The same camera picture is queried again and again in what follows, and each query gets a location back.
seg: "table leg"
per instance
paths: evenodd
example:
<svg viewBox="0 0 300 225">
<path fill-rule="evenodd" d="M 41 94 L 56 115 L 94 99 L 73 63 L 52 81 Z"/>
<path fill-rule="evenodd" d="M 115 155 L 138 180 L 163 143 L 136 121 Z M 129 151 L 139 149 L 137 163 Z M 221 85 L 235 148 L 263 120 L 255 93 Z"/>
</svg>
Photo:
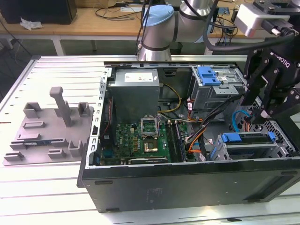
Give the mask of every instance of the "table leg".
<svg viewBox="0 0 300 225">
<path fill-rule="evenodd" d="M 92 50 L 93 50 L 93 52 L 97 51 L 96 41 L 95 40 L 91 40 L 91 43 L 92 43 Z"/>
<path fill-rule="evenodd" d="M 52 41 L 53 41 L 53 44 L 54 44 L 57 55 L 66 55 L 65 50 L 61 45 L 60 37 L 59 36 L 58 37 L 54 36 L 52 38 Z"/>
<path fill-rule="evenodd" d="M 8 49 L 13 49 L 13 45 L 10 42 L 10 39 L 0 39 L 1 43 Z"/>
</svg>

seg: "blue plastic latch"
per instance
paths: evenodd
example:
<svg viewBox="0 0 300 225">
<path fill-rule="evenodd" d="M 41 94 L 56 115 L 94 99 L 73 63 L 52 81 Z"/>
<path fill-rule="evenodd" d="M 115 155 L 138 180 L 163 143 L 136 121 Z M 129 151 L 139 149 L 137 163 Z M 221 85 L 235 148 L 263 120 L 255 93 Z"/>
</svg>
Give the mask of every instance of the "blue plastic latch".
<svg viewBox="0 0 300 225">
<path fill-rule="evenodd" d="M 198 76 L 202 79 L 203 86 L 220 86 L 216 73 L 210 67 L 198 67 Z"/>
<path fill-rule="evenodd" d="M 224 133 L 222 134 L 222 140 L 224 142 L 241 142 L 239 133 Z"/>
<path fill-rule="evenodd" d="M 215 147 L 214 150 L 210 153 L 210 159 L 213 157 L 213 155 L 215 154 L 217 148 Z"/>
<path fill-rule="evenodd" d="M 275 136 L 275 134 L 274 134 L 273 132 L 268 132 L 268 135 L 269 135 L 271 141 L 274 143 L 274 142 L 276 141 L 276 136 Z"/>
</svg>

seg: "small component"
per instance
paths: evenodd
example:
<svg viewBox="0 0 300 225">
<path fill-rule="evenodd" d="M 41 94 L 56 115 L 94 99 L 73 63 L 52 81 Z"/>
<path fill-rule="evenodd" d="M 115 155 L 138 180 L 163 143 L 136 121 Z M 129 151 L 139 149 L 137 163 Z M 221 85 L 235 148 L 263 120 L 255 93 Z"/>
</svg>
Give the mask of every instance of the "small component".
<svg viewBox="0 0 300 225">
<path fill-rule="evenodd" d="M 144 152 L 156 152 L 158 151 L 158 141 L 156 139 L 145 139 Z"/>
</svg>

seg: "wooden desk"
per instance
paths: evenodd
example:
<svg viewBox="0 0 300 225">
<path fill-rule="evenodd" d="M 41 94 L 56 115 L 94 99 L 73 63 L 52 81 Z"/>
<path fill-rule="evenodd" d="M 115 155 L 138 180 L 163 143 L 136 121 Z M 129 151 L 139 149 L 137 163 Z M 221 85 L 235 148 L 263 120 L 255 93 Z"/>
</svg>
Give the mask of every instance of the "wooden desk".
<svg viewBox="0 0 300 225">
<path fill-rule="evenodd" d="M 220 7 L 229 7 L 233 9 L 235 4 L 229 2 L 220 2 Z M 224 18 L 229 19 L 232 15 L 223 15 Z M 119 16 L 125 15 L 128 12 L 107 12 L 106 16 Z M 101 17 L 95 16 L 94 9 L 92 8 L 78 8 L 77 16 L 70 25 L 59 24 L 43 24 L 43 28 L 36 30 L 27 30 L 19 24 L 7 24 L 3 17 L 1 21 L 5 24 L 6 28 L 19 39 L 50 39 L 53 41 L 56 52 L 58 55 L 65 55 L 64 49 L 61 46 L 61 40 L 136 40 L 137 33 L 140 28 L 140 20 L 131 15 L 132 20 L 127 21 L 111 21 Z M 211 42 L 215 43 L 221 37 L 221 29 L 215 28 L 214 32 L 209 35 Z M 0 38 L 7 47 L 12 48 L 10 41 L 11 36 L 6 30 L 0 26 Z M 245 37 L 240 31 L 234 37 L 233 42 L 248 42 L 249 38 Z"/>
</svg>

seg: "white label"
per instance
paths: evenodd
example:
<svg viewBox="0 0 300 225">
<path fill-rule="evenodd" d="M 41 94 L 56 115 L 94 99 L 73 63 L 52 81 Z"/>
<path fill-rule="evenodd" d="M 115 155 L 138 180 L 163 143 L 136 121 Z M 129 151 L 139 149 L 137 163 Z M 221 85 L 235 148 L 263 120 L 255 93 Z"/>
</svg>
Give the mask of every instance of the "white label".
<svg viewBox="0 0 300 225">
<path fill-rule="evenodd" d="M 204 157 L 204 155 L 202 155 L 202 153 L 200 153 L 199 158 L 202 162 L 205 162 L 205 157 Z"/>
<path fill-rule="evenodd" d="M 152 73 L 125 73 L 125 82 L 153 82 Z"/>
<path fill-rule="evenodd" d="M 188 109 L 188 110 L 193 110 L 193 104 L 192 104 L 191 102 L 189 102 L 189 103 L 187 104 L 187 109 Z"/>
<path fill-rule="evenodd" d="M 207 141 L 208 141 L 210 144 L 213 144 L 212 139 L 208 139 Z"/>
<path fill-rule="evenodd" d="M 227 78 L 225 76 L 218 77 L 219 80 L 227 81 Z"/>
<path fill-rule="evenodd" d="M 36 142 L 31 142 L 31 143 L 24 143 L 24 145 L 38 145 Z"/>
</svg>

